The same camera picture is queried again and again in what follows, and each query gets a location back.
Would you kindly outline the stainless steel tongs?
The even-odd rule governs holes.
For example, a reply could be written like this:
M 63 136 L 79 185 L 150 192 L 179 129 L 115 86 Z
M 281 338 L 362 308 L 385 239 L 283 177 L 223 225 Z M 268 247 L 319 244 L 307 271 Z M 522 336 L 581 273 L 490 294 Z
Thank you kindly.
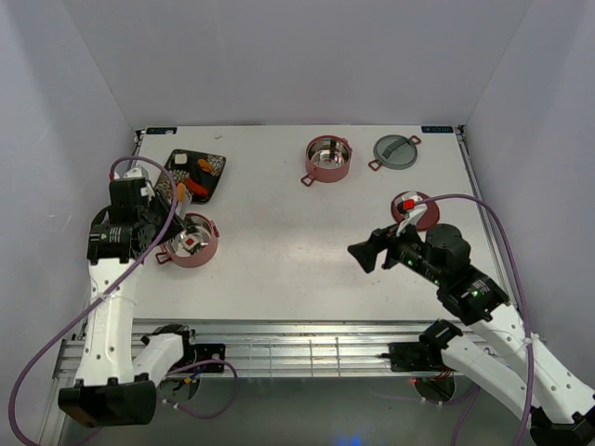
M 186 214 L 188 213 L 188 210 L 189 210 L 189 207 L 191 204 L 192 204 L 192 194 L 187 190 L 187 198 L 185 199 L 185 201 L 182 203 L 179 203 L 177 201 L 176 222 L 177 222 L 178 228 L 180 230 L 186 229 L 185 217 L 186 217 Z

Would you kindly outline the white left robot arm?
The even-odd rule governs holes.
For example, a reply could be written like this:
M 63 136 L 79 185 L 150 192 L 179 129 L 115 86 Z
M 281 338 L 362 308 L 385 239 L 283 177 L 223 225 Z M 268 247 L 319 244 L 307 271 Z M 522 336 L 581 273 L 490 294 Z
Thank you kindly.
M 72 387 L 59 391 L 59 408 L 87 428 L 147 425 L 157 388 L 174 368 L 187 371 L 197 349 L 189 332 L 169 324 L 144 336 L 132 354 L 136 288 L 146 255 L 178 235 L 183 224 L 171 205 L 143 177 L 114 179 L 111 202 L 91 224 L 87 260 L 91 312 Z

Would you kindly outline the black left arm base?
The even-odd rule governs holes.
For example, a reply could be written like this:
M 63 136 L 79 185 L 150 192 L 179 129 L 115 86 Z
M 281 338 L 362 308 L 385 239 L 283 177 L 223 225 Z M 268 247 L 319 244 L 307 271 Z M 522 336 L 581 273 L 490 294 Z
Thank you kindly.
M 183 365 L 191 365 L 193 367 L 187 370 L 189 374 L 219 374 L 224 371 L 224 365 L 218 363 L 209 363 L 196 366 L 197 362 L 204 362 L 208 360 L 223 361 L 226 359 L 226 345 L 225 344 L 190 344 L 189 352 L 184 357 Z

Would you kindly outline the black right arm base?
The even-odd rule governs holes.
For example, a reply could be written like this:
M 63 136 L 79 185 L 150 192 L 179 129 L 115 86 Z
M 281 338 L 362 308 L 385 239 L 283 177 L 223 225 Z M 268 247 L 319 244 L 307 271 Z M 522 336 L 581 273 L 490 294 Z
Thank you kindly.
M 421 342 L 388 344 L 393 372 L 438 372 L 443 368 L 441 353 Z

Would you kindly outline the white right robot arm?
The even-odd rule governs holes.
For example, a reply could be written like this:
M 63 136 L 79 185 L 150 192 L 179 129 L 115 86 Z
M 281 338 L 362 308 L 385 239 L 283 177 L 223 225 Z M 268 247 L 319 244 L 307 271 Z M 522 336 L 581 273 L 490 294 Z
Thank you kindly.
M 495 358 L 452 323 L 438 320 L 419 337 L 419 355 L 431 369 L 447 366 L 497 399 L 528 429 L 537 445 L 594 441 L 594 390 L 572 374 L 536 334 L 526 334 L 506 293 L 470 263 L 470 246 L 454 226 L 438 224 L 424 238 L 417 229 L 377 229 L 349 253 L 372 272 L 402 264 L 437 285 L 441 304 L 480 336 Z

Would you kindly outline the orange fried food piece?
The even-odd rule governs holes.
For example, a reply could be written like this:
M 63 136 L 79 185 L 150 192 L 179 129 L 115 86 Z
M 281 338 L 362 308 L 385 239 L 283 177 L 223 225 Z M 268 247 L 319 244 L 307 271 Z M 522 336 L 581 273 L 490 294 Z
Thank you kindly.
M 179 203 L 184 202 L 185 199 L 187 198 L 187 190 L 183 183 L 179 183 L 177 185 L 176 194 L 177 194 L 177 201 Z

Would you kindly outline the white red sushi piece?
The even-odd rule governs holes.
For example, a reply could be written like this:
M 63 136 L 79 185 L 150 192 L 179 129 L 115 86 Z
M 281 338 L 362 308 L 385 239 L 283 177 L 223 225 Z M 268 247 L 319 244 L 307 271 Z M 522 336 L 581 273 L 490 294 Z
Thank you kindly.
M 195 237 L 193 237 L 193 236 L 185 237 L 180 242 L 180 245 L 191 256 L 194 255 L 201 248 L 200 242 Z

